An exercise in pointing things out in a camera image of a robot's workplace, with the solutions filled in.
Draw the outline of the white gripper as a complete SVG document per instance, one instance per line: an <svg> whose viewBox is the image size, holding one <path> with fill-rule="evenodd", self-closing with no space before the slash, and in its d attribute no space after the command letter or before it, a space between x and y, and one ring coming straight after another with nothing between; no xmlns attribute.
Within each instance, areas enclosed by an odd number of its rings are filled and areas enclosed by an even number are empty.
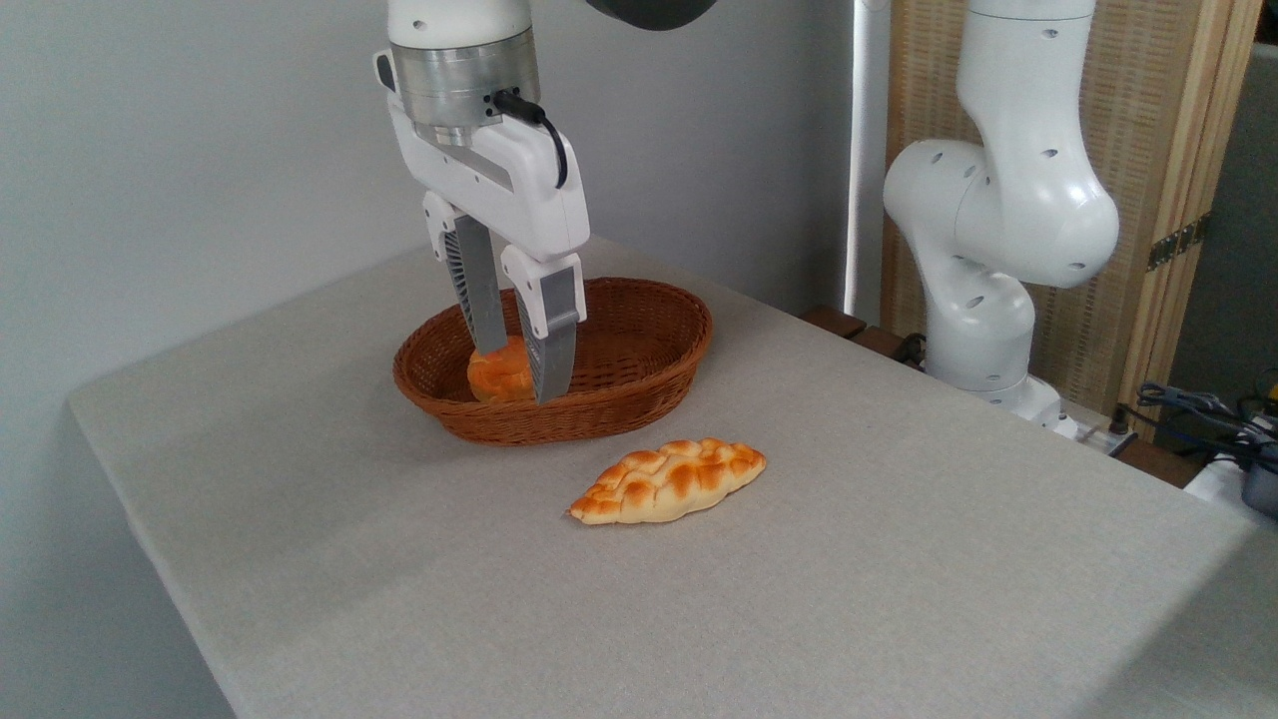
<svg viewBox="0 0 1278 719"><path fill-rule="evenodd" d="M387 51L374 56L374 66L383 86L395 86L386 100L397 148L412 178L428 189L420 208L429 245L450 273L475 350L484 356L507 344L492 229L516 245L506 246L501 261L518 291L535 400L548 404L566 395L578 324L587 319L581 263L575 252L590 238L571 143L561 140L569 178L557 186L556 146L541 126L502 117L492 126L475 128L469 146L427 140L427 129L415 126L403 111L403 82L395 77Z"/></svg>

